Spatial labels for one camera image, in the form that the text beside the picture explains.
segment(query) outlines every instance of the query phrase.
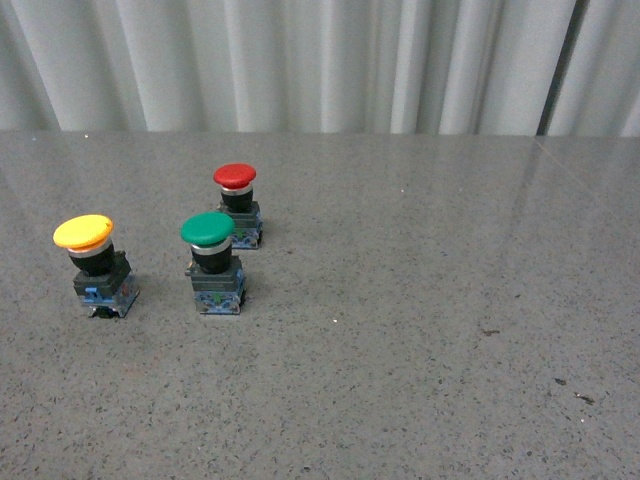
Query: yellow push button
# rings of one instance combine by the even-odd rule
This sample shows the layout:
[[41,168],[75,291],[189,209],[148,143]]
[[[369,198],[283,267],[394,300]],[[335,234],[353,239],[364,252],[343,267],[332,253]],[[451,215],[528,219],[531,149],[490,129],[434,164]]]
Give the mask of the yellow push button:
[[102,245],[113,230],[113,222],[104,215],[82,215],[60,225],[53,243],[72,250],[92,250]]

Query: speckled stone surface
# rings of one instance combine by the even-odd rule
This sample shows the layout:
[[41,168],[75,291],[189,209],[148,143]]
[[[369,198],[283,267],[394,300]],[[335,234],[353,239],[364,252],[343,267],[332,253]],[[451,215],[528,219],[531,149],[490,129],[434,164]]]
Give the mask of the speckled stone surface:
[[[0,478],[637,478],[639,152],[0,134]],[[200,317],[179,231],[230,162],[264,244],[242,314]],[[51,240],[89,212],[141,284],[121,320]]]

